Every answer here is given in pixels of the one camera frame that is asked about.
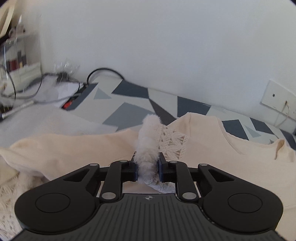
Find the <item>cream sweater with fur cuffs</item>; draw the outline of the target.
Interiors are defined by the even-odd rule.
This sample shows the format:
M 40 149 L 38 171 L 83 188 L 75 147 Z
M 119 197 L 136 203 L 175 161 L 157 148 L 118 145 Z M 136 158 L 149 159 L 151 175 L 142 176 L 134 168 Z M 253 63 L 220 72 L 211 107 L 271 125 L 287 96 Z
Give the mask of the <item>cream sweater with fur cuffs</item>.
M 131 193 L 171 193 L 173 184 L 156 176 L 159 153 L 189 167 L 207 163 L 275 193 L 286 209 L 295 208 L 295 151 L 284 139 L 265 145 L 226 132 L 214 116 L 187 113 L 163 125 L 155 115 L 145 117 L 139 131 L 105 135 L 45 134 L 1 148 L 1 163 L 11 169 L 53 180 L 90 163 L 105 167 L 134 158 L 139 181 L 128 183 Z

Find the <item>geometric patterned bed sheet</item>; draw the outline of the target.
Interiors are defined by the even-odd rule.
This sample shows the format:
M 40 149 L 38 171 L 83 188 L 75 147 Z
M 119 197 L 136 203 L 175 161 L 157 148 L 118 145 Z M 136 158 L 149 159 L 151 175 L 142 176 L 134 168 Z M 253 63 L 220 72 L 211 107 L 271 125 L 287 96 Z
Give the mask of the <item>geometric patterned bed sheet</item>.
M 248 116 L 184 97 L 145 88 L 118 77 L 99 76 L 63 108 L 94 123 L 115 126 L 117 131 L 139 130 L 148 114 L 156 114 L 168 125 L 186 113 L 215 116 L 226 132 L 249 141 L 271 144 L 284 138 L 295 149 L 295 136 Z

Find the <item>white fluffy blanket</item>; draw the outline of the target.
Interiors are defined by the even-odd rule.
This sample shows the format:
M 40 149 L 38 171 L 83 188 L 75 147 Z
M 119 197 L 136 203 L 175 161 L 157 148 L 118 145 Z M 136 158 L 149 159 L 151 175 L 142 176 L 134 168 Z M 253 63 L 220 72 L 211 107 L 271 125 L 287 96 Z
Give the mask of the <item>white fluffy blanket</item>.
M 17 198 L 24 192 L 86 165 L 75 160 L 70 148 L 56 157 L 62 137 L 102 135 L 114 126 L 93 123 L 54 106 L 31 107 L 1 123 L 1 147 L 20 148 L 17 157 L 1 154 L 1 240 L 10 240 L 22 229 L 14 213 Z

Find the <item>crumpled clear plastic bag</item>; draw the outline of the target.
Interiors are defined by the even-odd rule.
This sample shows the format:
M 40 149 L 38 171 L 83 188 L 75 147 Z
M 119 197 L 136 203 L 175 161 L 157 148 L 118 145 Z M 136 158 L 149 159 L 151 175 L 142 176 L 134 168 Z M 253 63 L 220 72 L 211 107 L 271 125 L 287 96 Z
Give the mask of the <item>crumpled clear plastic bag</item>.
M 74 77 L 75 73 L 78 71 L 80 65 L 76 62 L 71 61 L 66 58 L 63 62 L 56 62 L 53 64 L 53 72 L 57 75 L 56 82 L 58 84 L 62 82 L 74 82 L 79 81 Z

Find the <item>white shelf with items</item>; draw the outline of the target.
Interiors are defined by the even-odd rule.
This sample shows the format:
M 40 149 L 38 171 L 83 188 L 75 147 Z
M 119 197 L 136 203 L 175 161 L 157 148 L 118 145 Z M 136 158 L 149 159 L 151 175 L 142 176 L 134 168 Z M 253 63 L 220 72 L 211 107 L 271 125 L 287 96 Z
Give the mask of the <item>white shelf with items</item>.
M 1 1 L 1 94 L 13 98 L 42 75 L 40 41 L 28 31 L 22 1 Z

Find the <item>white wall socket panel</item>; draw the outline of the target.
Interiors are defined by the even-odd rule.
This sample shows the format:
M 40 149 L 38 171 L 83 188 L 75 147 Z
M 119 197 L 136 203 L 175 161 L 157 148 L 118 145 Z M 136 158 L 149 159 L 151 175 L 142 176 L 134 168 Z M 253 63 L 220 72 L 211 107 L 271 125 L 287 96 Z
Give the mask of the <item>white wall socket panel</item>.
M 272 80 L 267 84 L 261 103 L 295 118 L 295 94 Z

